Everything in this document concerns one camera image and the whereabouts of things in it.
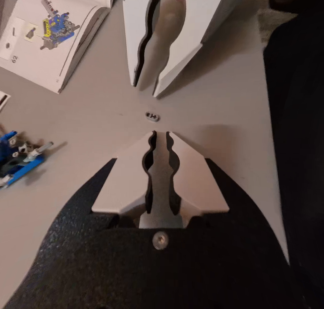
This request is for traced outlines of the person's torso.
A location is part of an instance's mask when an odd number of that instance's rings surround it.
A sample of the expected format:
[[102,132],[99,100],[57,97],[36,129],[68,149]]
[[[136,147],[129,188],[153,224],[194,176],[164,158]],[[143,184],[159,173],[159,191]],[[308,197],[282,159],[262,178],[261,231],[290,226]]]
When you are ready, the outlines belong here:
[[288,253],[308,308],[323,308],[323,40],[323,10],[309,10],[263,53]]

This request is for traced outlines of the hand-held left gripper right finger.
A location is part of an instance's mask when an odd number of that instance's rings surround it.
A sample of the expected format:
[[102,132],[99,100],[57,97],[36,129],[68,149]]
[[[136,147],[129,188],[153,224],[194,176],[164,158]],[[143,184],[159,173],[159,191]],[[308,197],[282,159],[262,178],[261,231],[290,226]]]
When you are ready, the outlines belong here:
[[228,213],[230,208],[206,159],[173,132],[166,132],[169,165],[169,206],[182,218],[183,227],[193,217]]

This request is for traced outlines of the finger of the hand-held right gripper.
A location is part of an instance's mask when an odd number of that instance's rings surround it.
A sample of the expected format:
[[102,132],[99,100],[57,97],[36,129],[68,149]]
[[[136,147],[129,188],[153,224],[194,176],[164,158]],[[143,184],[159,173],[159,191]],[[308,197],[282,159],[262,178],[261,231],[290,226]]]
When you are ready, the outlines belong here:
[[158,97],[202,47],[202,39],[221,0],[185,0],[182,29],[171,44],[168,61],[160,72],[153,97]]
[[161,0],[123,0],[124,28],[130,82],[136,87],[144,66],[144,53],[154,31]]

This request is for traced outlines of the lego sticker sheet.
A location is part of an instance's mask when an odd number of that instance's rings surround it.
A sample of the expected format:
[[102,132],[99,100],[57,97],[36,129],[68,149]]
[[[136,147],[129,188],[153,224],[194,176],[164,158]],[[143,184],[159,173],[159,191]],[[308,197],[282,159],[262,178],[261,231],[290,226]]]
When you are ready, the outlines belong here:
[[6,94],[6,93],[0,91],[0,112],[2,111],[4,106],[6,105],[6,103],[10,99],[10,97],[11,96],[9,94]]

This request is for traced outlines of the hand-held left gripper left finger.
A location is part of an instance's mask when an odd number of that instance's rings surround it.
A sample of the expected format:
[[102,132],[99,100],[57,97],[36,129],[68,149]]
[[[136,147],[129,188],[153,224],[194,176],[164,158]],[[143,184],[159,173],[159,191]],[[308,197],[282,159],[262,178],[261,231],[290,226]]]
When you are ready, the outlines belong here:
[[117,226],[138,228],[142,214],[150,214],[153,204],[152,176],[157,132],[145,134],[122,149],[91,210],[95,215],[115,215]]

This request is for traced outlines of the open lego instruction booklet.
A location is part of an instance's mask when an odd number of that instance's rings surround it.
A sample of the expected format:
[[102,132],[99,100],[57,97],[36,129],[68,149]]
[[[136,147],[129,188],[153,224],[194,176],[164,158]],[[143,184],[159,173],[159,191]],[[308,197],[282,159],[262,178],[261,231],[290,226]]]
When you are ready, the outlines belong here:
[[1,37],[1,67],[61,93],[114,0],[17,0]]

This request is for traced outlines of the blue grey lego axle assembly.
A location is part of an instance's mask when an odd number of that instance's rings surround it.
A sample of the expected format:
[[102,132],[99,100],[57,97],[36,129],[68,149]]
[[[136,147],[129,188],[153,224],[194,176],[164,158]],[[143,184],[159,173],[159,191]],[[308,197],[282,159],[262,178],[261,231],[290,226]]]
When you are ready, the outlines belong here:
[[0,139],[0,189],[5,189],[45,161],[43,153],[53,146],[32,144],[16,131]]

